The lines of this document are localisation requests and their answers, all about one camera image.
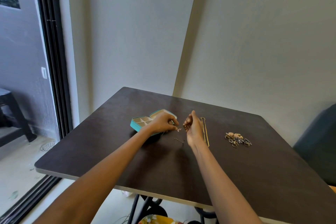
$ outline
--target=person's left hand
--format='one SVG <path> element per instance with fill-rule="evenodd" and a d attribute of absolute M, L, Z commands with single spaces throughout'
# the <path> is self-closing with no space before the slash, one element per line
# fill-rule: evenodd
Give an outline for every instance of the person's left hand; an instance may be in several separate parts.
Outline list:
<path fill-rule="evenodd" d="M 161 132 L 168 132 L 169 130 L 177 130 L 177 126 L 179 122 L 175 119 L 173 115 L 167 112 L 163 112 L 158 114 L 154 120 L 152 120 L 145 129 L 149 129 L 151 133 L 161 133 Z"/>

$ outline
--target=necklace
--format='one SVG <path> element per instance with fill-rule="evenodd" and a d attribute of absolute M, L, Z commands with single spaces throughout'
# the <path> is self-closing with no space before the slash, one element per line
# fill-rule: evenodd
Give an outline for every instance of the necklace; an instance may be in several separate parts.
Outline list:
<path fill-rule="evenodd" d="M 205 118 L 204 117 L 201 117 L 201 122 L 202 122 L 202 125 L 203 125 L 203 137 L 204 137 L 204 141 L 205 141 L 205 143 L 207 143 L 207 141 L 208 141 L 208 147 L 209 147 L 210 145 L 209 145 L 207 125 L 205 124 Z"/>

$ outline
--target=hand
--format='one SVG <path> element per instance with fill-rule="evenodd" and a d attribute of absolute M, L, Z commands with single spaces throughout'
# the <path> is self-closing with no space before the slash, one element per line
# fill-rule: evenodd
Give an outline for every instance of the hand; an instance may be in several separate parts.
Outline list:
<path fill-rule="evenodd" d="M 158 114 L 154 120 L 152 120 L 147 126 L 146 129 L 153 133 L 168 132 L 170 130 L 177 130 L 179 122 L 175 119 L 173 115 L 167 112 Z"/>
<path fill-rule="evenodd" d="M 187 141 L 191 148 L 195 147 L 198 143 L 204 143 L 203 124 L 197 117 L 195 111 L 192 111 L 191 114 L 189 114 L 183 123 L 183 127 L 187 132 Z"/>

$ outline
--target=floor drain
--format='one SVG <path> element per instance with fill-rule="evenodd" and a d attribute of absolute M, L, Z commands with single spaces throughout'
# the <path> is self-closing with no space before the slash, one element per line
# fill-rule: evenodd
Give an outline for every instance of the floor drain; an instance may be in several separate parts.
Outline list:
<path fill-rule="evenodd" d="M 46 143 L 41 147 L 41 151 L 48 151 L 55 146 L 55 142 Z"/>

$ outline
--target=dark brown table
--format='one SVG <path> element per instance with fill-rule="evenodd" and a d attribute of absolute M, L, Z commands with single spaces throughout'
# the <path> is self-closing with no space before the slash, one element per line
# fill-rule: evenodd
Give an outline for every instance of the dark brown table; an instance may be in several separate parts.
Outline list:
<path fill-rule="evenodd" d="M 123 87 L 35 164 L 40 173 L 77 179 L 127 141 L 133 117 L 165 108 L 180 121 L 206 117 L 210 150 L 258 216 L 288 223 L 336 223 L 336 194 L 259 115 Z M 252 146 L 237 149 L 226 132 Z M 209 208 L 211 201 L 183 130 L 142 146 L 115 188 Z"/>

